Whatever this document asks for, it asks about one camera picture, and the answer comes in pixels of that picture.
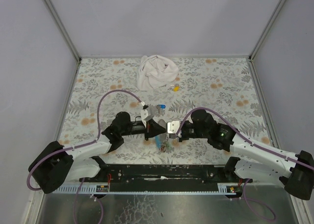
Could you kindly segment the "blue keyring holder with rings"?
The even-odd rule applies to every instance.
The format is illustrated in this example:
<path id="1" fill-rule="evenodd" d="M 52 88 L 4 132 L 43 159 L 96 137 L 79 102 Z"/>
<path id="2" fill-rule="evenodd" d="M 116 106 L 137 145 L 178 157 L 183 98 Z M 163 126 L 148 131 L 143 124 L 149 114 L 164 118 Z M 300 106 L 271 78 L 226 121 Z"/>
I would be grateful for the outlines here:
<path id="1" fill-rule="evenodd" d="M 158 121 L 158 124 L 160 126 L 166 128 L 166 122 L 163 119 L 160 119 Z M 168 141 L 167 133 L 162 133 L 162 134 L 159 134 L 158 136 L 155 137 L 155 144 L 156 144 L 157 149 L 160 150 L 160 148 L 163 147 L 162 143 L 163 143 L 164 140 Z"/>

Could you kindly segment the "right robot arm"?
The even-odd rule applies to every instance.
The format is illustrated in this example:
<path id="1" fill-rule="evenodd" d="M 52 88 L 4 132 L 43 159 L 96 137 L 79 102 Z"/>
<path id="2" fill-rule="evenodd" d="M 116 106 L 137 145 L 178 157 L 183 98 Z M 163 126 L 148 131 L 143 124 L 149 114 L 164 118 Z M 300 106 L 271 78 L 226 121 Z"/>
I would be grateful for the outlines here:
<path id="1" fill-rule="evenodd" d="M 258 142 L 244 135 L 226 119 L 218 123 L 213 110 L 198 107 L 191 110 L 182 121 L 168 123 L 168 132 L 179 141 L 207 139 L 218 149 L 246 156 L 256 161 L 237 161 L 234 172 L 242 178 L 264 180 L 281 186 L 290 195 L 310 200 L 314 188 L 314 158 L 304 150 L 298 154 Z"/>

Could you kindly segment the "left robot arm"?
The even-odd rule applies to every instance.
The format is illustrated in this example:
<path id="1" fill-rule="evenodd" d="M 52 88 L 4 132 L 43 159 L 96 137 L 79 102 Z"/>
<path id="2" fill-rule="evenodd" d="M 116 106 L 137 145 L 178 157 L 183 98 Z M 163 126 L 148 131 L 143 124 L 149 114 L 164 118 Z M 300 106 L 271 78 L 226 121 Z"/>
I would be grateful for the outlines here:
<path id="1" fill-rule="evenodd" d="M 64 147 L 58 141 L 49 143 L 29 166 L 27 186 L 36 189 L 30 184 L 33 178 L 38 189 L 49 194 L 64 182 L 93 178 L 101 170 L 94 158 L 119 148 L 124 143 L 124 136 L 143 134 L 150 139 L 165 132 L 166 128 L 151 116 L 143 121 L 131 121 L 129 113 L 119 112 L 98 139 L 71 147 Z"/>

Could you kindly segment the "key with blue tag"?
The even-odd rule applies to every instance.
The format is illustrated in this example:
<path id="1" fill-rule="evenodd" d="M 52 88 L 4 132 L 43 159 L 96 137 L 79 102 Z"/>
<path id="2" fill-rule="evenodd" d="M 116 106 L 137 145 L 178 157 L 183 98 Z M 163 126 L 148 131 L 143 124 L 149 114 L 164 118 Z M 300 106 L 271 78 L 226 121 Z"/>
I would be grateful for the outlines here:
<path id="1" fill-rule="evenodd" d="M 165 106 L 164 104 L 158 104 L 158 105 L 156 105 L 156 108 L 157 108 L 158 110 L 160 110 L 160 109 L 165 109 L 166 106 Z"/>

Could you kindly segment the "floral patterned table mat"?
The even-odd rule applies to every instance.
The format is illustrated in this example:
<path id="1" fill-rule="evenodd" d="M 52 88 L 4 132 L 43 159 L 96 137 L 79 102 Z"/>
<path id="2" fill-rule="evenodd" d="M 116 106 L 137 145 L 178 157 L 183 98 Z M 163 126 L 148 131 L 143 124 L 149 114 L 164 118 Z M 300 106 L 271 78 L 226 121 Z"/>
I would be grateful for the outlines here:
<path id="1" fill-rule="evenodd" d="M 136 87 L 138 58 L 85 58 L 68 105 L 59 137 L 62 145 L 93 141 L 118 112 L 132 120 L 140 114 L 140 100 L 152 107 L 154 119 L 183 119 L 193 108 L 206 107 L 226 119 L 245 135 L 270 143 L 262 108 L 245 58 L 175 58 L 179 72 L 172 83 L 151 91 Z M 158 110 L 156 105 L 164 104 Z"/>

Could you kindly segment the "key with yellow tag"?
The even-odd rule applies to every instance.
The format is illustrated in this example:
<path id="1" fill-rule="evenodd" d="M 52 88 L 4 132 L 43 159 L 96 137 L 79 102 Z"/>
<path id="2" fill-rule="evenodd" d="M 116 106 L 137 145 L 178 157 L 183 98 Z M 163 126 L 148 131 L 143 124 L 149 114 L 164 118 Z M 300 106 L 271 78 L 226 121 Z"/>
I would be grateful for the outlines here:
<path id="1" fill-rule="evenodd" d="M 178 91 L 180 89 L 180 85 L 179 84 L 172 84 L 170 85 L 173 89 L 173 91 Z"/>

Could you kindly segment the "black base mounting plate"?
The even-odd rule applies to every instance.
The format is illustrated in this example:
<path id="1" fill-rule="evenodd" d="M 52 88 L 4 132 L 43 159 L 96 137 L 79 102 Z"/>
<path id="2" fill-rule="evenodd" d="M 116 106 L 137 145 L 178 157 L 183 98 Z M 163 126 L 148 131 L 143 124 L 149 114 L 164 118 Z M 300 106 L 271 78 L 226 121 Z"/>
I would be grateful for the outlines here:
<path id="1" fill-rule="evenodd" d="M 217 192 L 219 184 L 245 181 L 224 166 L 214 165 L 114 165 L 101 166 L 85 183 L 108 187 L 109 192 Z"/>

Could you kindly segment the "crumpled white cloth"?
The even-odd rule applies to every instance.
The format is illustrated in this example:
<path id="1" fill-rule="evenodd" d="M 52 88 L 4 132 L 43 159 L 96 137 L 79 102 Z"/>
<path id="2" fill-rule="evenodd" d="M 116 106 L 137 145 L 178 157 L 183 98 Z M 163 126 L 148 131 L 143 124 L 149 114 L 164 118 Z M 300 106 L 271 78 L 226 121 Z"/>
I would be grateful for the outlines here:
<path id="1" fill-rule="evenodd" d="M 137 88 L 149 91 L 173 82 L 179 72 L 170 59 L 159 56 L 143 56 L 136 73 Z"/>

